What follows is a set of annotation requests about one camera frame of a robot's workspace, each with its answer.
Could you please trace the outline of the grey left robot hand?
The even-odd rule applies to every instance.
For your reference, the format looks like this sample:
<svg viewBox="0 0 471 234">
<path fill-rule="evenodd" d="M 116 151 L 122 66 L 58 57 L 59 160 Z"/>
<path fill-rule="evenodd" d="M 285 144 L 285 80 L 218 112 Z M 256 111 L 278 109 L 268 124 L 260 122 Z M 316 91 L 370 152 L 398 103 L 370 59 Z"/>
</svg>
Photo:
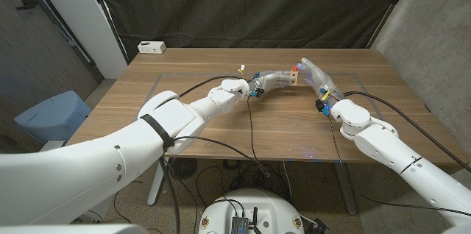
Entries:
<svg viewBox="0 0 471 234">
<path fill-rule="evenodd" d="M 262 71 L 248 81 L 249 95 L 260 97 L 262 94 L 275 89 L 284 88 L 295 80 L 290 71 Z"/>
</svg>

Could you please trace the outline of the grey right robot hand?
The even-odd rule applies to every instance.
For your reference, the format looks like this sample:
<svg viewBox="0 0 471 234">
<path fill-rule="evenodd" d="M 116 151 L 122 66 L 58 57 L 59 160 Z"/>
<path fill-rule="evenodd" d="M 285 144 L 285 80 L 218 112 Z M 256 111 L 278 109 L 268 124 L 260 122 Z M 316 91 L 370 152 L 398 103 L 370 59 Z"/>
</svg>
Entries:
<svg viewBox="0 0 471 234">
<path fill-rule="evenodd" d="M 344 99 L 343 93 L 333 80 L 320 67 L 303 57 L 297 67 L 306 73 L 305 81 L 315 90 L 319 100 L 331 109 L 335 103 Z"/>
</svg>

